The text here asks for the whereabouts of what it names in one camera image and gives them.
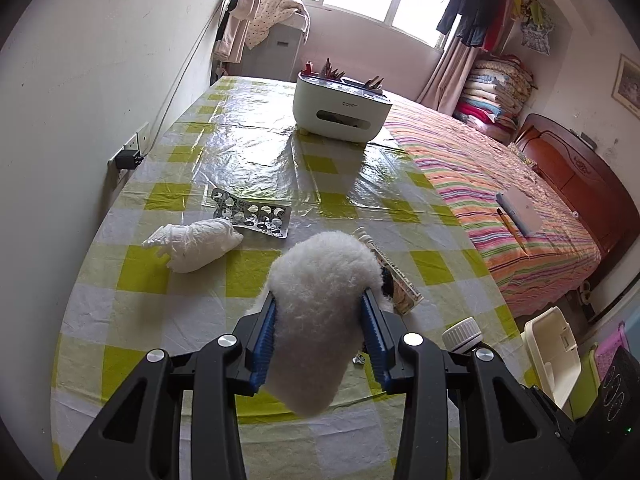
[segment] white plastic basket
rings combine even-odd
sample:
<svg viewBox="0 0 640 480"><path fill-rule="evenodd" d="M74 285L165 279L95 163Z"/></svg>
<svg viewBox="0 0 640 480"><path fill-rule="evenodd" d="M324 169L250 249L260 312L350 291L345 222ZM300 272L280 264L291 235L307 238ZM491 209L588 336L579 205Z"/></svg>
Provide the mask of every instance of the white plastic basket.
<svg viewBox="0 0 640 480"><path fill-rule="evenodd" d="M562 311L555 306L529 321L524 326L522 339L542 391L562 408L581 369L578 345Z"/></svg>

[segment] floor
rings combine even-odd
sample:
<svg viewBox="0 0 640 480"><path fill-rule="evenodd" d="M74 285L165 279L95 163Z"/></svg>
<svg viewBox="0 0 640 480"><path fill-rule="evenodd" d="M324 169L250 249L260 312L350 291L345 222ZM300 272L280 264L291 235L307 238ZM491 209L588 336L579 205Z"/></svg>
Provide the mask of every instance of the floor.
<svg viewBox="0 0 640 480"><path fill-rule="evenodd" d="M587 333L587 331L590 329L590 325L587 323L587 319L582 313L580 301L578 300L578 294L575 290L570 290L559 300L547 304L544 308L537 310L533 314L530 314L528 316L518 316L517 318L515 318L515 322L518 326L518 330L520 330L520 333L524 332L524 325L527 321L534 319L553 306L557 306L560 308L560 310L562 311L562 315L564 316L567 323L571 327L572 332L574 333L576 341L580 342L581 336Z"/></svg>

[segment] black speaker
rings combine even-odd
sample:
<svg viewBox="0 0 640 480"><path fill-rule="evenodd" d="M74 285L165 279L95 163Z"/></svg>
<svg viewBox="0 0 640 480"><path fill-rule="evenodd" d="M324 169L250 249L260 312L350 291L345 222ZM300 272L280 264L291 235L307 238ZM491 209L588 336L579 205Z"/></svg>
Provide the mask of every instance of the black speaker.
<svg viewBox="0 0 640 480"><path fill-rule="evenodd" d="M640 364L624 348L616 351L598 397L577 424L569 452L585 480L638 477Z"/></svg>

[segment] striped bedspread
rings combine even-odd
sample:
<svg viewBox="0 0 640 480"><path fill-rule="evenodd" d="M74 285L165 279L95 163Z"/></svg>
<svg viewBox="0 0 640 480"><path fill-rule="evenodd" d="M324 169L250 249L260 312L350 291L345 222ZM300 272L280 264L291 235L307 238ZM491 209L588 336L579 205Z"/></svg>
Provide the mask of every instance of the striped bedspread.
<svg viewBox="0 0 640 480"><path fill-rule="evenodd" d="M516 155L451 117L398 96L392 99L385 126L458 218L514 317L557 300L595 270L600 263L596 243ZM508 186L526 193L543 218L540 232L520 237L526 251L496 213L495 194Z"/></svg>

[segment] wooden headboard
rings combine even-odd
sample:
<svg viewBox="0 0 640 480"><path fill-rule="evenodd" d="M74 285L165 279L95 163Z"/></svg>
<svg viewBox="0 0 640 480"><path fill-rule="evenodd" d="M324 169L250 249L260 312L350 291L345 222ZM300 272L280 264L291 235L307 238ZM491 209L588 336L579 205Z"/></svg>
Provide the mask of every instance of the wooden headboard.
<svg viewBox="0 0 640 480"><path fill-rule="evenodd" d="M517 147L538 164L538 173L555 190L596 241L602 254L590 277L597 285L640 234L633 199L611 168L560 124L529 114Z"/></svg>

